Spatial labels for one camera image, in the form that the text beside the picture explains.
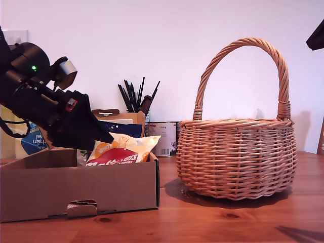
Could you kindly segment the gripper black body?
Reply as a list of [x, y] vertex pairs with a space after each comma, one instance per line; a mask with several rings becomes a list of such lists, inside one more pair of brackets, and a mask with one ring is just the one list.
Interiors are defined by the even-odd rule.
[[26, 88], [26, 119], [51, 137], [73, 136], [76, 131], [76, 92], [52, 91], [44, 85]]

